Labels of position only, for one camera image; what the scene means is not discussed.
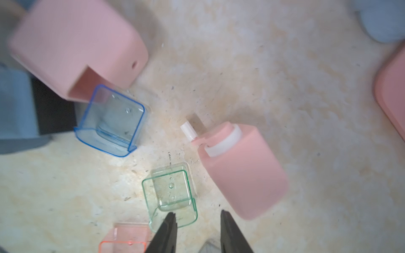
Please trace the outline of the green transparent tray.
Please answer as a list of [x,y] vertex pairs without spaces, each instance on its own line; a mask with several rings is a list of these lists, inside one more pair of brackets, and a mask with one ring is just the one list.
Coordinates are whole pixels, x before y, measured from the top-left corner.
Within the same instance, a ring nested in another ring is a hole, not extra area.
[[179,228],[198,219],[193,182],[186,162],[151,170],[141,185],[152,232],[158,231],[169,213],[175,214]]

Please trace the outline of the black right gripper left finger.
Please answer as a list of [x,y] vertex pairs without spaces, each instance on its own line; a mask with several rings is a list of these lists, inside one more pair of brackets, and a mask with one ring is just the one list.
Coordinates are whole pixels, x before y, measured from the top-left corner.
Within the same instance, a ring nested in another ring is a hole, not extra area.
[[177,244],[176,215],[168,213],[145,253],[175,253]]

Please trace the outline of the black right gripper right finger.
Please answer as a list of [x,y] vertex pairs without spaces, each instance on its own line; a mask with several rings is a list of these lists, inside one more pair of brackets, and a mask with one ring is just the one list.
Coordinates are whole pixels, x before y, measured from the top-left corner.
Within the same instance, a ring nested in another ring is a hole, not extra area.
[[222,253],[253,253],[231,213],[225,210],[220,214],[220,245]]

